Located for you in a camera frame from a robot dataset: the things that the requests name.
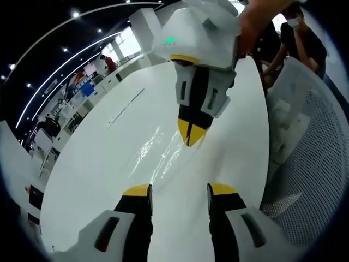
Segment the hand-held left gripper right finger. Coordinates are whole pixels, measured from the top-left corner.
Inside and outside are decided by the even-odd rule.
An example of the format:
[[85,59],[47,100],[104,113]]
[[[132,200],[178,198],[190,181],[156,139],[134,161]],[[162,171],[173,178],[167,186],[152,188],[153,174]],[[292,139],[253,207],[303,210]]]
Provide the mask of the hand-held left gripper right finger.
[[215,261],[298,261],[304,248],[290,243],[278,224],[246,206],[227,184],[207,185],[209,232]]

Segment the person's right hand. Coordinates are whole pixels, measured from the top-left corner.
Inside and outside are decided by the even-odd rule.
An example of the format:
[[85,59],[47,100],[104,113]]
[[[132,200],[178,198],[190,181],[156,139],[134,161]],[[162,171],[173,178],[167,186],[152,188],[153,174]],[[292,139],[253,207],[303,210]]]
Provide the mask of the person's right hand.
[[249,1],[238,17],[241,27],[237,51],[239,55],[245,55],[253,49],[259,34],[282,8],[281,1]]

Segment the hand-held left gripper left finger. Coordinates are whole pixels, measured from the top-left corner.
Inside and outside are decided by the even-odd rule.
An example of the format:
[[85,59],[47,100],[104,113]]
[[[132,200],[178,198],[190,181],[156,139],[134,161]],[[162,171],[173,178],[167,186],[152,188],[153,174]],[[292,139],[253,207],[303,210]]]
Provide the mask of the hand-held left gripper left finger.
[[153,234],[152,185],[123,192],[114,210],[106,210],[78,234],[67,251],[52,253],[52,261],[147,261]]

